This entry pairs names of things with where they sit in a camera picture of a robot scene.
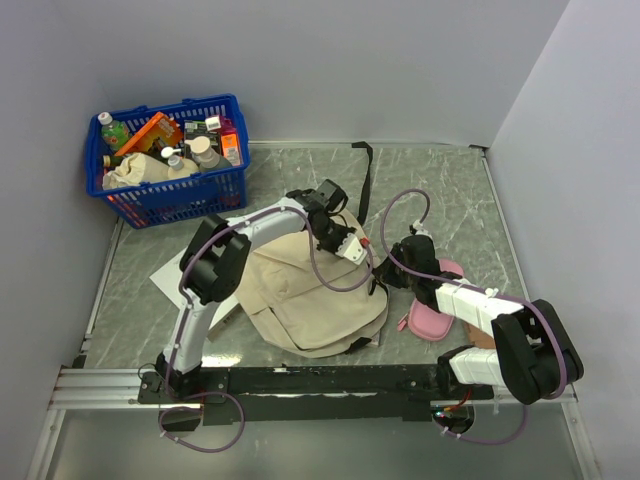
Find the cream canvas backpack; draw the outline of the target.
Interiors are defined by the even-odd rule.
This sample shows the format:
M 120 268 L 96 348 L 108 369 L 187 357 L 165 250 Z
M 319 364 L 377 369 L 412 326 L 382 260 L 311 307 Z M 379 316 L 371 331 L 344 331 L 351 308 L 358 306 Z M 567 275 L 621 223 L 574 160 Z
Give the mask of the cream canvas backpack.
M 345 205 L 334 217 L 359 238 L 370 187 L 366 179 L 356 215 Z M 267 343 L 308 358 L 349 353 L 369 345 L 387 320 L 389 294 L 373 276 L 378 263 L 370 245 L 361 265 L 323 250 L 311 258 L 308 234 L 299 231 L 251 251 L 235 296 Z

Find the brown leather wallet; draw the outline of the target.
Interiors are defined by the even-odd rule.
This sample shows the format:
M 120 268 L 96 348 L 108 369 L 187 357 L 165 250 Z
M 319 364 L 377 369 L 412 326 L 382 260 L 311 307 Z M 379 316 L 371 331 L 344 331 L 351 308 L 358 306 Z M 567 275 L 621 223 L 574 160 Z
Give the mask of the brown leather wallet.
M 466 322 L 463 322 L 462 325 L 467 333 L 469 342 L 473 346 L 481 349 L 491 349 L 491 350 L 496 349 L 495 341 L 489 334 L 486 334 L 479 328 L 473 325 L 470 325 Z

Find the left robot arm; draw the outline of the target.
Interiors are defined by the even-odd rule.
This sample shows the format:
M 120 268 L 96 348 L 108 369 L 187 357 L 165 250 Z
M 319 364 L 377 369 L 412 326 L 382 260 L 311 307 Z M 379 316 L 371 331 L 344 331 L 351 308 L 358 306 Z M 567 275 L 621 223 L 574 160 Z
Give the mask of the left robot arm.
M 335 182 L 293 190 L 253 214 L 203 221 L 180 261 L 178 291 L 184 302 L 170 340 L 155 364 L 162 390 L 174 401 L 192 398 L 198 387 L 204 340 L 214 313 L 241 283 L 249 254 L 284 235 L 305 231 L 310 257 L 324 250 L 360 265 L 367 258 L 356 229 L 334 221 L 347 203 Z

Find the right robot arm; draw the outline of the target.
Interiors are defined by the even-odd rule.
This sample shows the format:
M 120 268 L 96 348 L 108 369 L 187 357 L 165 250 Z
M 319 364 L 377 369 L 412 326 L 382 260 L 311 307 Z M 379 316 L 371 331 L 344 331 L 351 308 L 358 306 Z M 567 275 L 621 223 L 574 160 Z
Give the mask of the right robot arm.
M 555 308 L 482 289 L 462 269 L 439 260 L 427 234 L 412 234 L 384 248 L 386 258 L 374 271 L 388 286 L 414 295 L 407 325 L 429 341 L 443 339 L 458 319 L 489 336 L 493 345 L 457 347 L 438 359 L 436 384 L 448 398 L 471 385 L 503 387 L 524 405 L 552 399 L 584 375 L 583 362 Z

